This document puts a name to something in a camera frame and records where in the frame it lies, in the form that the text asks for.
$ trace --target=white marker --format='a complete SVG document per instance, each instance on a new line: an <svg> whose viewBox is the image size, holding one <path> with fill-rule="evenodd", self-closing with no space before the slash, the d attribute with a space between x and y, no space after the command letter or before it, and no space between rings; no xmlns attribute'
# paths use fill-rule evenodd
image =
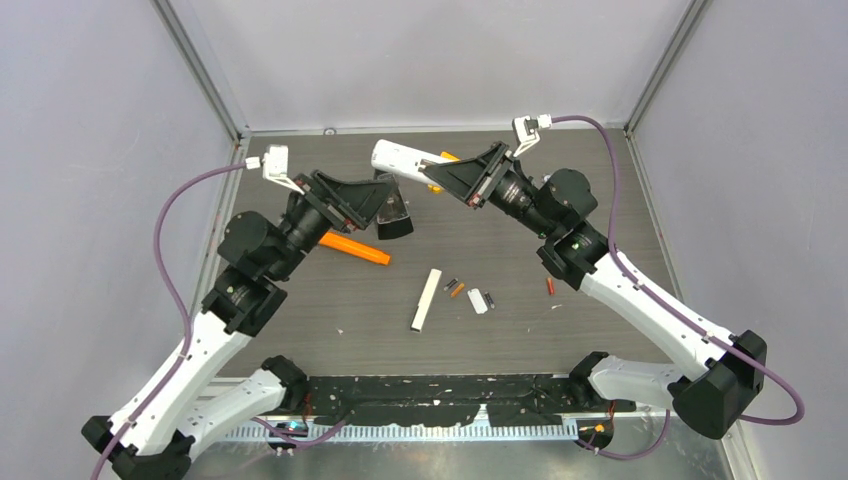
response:
<svg viewBox="0 0 848 480"><path fill-rule="evenodd" d="M427 277L427 283L424 284L424 291L421 292L421 298L418 299L418 310L415 311L415 318L412 319L412 325L409 327L413 332L420 332L424 327L424 319L427 318L427 311L430 310L430 304L433 302L433 295L436 293L440 278L442 278L441 270L435 268L430 270L430 276Z"/></svg>

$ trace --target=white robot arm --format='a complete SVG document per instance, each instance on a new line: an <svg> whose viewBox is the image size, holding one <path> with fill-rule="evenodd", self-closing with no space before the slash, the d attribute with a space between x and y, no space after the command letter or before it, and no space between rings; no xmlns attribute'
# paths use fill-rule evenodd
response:
<svg viewBox="0 0 848 480"><path fill-rule="evenodd" d="M539 129L550 125L550 116L515 119L517 151L526 152L538 143ZM477 157L457 162L380 140L371 165L437 185L472 208L491 203L503 210L544 240L537 254L553 277L612 308L673 362L630 362L593 352L570 374L584 382L585 395L675 410L698 433L721 438L760 392L762 373L709 337L736 347L761 364L765 362L765 342L751 331L735 336L690 310L642 274L623 253L616 251L614 259L606 237L586 221L597 200L580 172L557 170L537 188L524 176L515 154L501 142ZM635 280L624 276L622 268ZM647 290L696 322L707 336L701 337L681 323L647 295Z"/></svg>
<svg viewBox="0 0 848 480"><path fill-rule="evenodd" d="M202 389L286 299L272 282L287 281L330 228L365 229L393 188L382 180L341 182L318 170L291 180L286 157L284 147L272 146L264 168L266 179L293 190L281 223L243 212L227 224L218 254L229 266L194 317L187 351L178 346L126 405L109 417L91 417L83 427L95 450L111 448L108 460L120 478L182 478L193 460L233 428L271 410L293 411L308 393L307 376L277 356L226 393L195 405ZM256 166L258 159L248 164ZM179 357L182 363L163 382ZM143 413L134 414L154 392Z"/></svg>

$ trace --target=white wall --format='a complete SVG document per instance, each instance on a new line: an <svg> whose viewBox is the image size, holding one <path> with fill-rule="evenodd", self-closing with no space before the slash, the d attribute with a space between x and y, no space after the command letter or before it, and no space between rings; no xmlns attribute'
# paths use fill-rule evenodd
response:
<svg viewBox="0 0 848 480"><path fill-rule="evenodd" d="M845 478L848 4L713 2L638 127L687 303L769 343L807 403L750 426L761 478ZM767 383L750 408L792 404Z"/></svg>
<svg viewBox="0 0 848 480"><path fill-rule="evenodd" d="M156 214L231 145L149 2L3 2L0 44L0 478L88 478L83 423L180 336ZM165 226L187 301L218 190L189 191Z"/></svg>
<svg viewBox="0 0 848 480"><path fill-rule="evenodd" d="M176 2L253 131L506 128L532 112L620 126L688 3Z"/></svg>

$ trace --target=dark table surface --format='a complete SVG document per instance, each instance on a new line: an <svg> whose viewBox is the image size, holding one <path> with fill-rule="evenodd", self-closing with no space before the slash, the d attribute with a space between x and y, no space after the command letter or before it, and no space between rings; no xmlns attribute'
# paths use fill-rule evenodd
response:
<svg viewBox="0 0 848 480"><path fill-rule="evenodd" d="M614 131L621 159L618 245L666 289L671 282L646 202L621 131ZM477 155L491 142L514 143L511 132L254 137L249 155L268 144L290 149L289 171L314 169L342 180L369 179L371 149L380 138L438 154ZM607 230L612 173L603 141L593 130L545 132L522 156L525 172L541 177L558 168L583 172L600 203L589 217ZM639 361L665 361L651 342L605 305L556 285L549 296L547 272L536 256L540 241L489 205L474 211L447 193L401 180L415 233L378 241L376 226L353 238L392 255L379 266L316 247L281 284L289 297L262 333L221 376L248 376L269 356L292 358L310 375L399 375L568 372L587 353L604 350ZM255 210L276 220L289 191L253 171L241 179L234 213ZM436 292L422 333L409 329L431 268L441 284L458 278L466 288L488 291L496 309L477 315L465 293Z"/></svg>

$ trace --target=white sticker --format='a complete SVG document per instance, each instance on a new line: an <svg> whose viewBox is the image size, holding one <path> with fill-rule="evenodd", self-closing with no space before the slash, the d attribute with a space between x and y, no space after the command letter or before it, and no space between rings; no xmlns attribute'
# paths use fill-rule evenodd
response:
<svg viewBox="0 0 848 480"><path fill-rule="evenodd" d="M489 311L489 307L486 305L486 300L483 299L483 295L480 293L480 290L472 288L468 291L468 298L471 299L471 306L474 307L474 311L477 312L477 315L482 315Z"/></svg>

